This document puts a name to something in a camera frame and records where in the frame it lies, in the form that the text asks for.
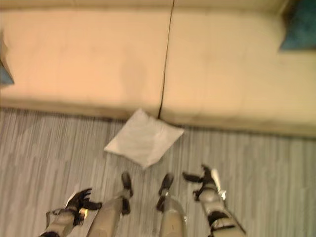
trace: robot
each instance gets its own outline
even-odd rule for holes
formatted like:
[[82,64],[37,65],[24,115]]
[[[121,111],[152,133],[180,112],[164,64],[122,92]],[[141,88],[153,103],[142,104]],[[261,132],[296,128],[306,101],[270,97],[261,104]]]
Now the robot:
[[[202,187],[194,191],[194,199],[199,202],[207,218],[209,237],[246,237],[246,232],[225,204],[226,191],[221,190],[218,172],[202,165],[204,175],[183,172],[183,178],[189,182],[201,183]],[[84,221],[83,210],[98,210],[87,237],[114,237],[121,215],[131,212],[129,200],[133,196],[131,178],[128,172],[121,175],[123,190],[112,200],[102,204],[90,201],[91,189],[76,193],[63,209],[48,212],[47,227],[41,237],[66,237],[72,229]],[[159,237],[187,237],[186,214],[177,199],[171,195],[170,187],[173,175],[167,173],[158,192],[156,205],[162,213]],[[50,214],[56,215],[49,223]]]

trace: blue cushion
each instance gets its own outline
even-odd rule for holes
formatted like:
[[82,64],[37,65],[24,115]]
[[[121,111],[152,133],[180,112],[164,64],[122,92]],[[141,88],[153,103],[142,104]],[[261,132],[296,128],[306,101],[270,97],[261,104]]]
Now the blue cushion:
[[0,61],[0,84],[14,84],[10,74],[4,68]]
[[301,0],[296,7],[281,49],[316,48],[316,0]]

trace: beige couch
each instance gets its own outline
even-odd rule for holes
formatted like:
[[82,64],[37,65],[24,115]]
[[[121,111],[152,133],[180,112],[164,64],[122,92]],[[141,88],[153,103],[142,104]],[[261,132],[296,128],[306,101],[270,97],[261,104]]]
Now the beige couch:
[[288,6],[2,0],[0,105],[316,137],[316,52],[278,50]]

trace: striped carpet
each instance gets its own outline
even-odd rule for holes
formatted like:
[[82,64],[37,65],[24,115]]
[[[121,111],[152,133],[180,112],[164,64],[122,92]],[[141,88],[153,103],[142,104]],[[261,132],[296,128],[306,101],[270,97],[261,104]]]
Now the striped carpet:
[[[228,191],[228,206],[249,237],[316,236],[316,141],[269,135],[186,128],[161,161],[143,171],[129,160],[103,152],[123,122],[0,110],[0,237],[36,237],[45,212],[93,187],[92,199],[108,200],[121,189],[128,170],[135,195],[132,213],[122,218],[118,237],[157,237],[155,211],[166,172],[175,175],[173,193],[188,215],[190,237],[207,237],[196,185],[181,172],[216,167]],[[91,213],[73,237],[84,237]]]

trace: white cloth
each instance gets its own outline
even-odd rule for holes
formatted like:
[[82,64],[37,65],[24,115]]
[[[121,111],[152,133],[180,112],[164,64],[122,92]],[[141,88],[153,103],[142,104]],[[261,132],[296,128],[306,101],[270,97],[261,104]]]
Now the white cloth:
[[147,168],[158,162],[183,132],[138,109],[104,151],[125,156]]

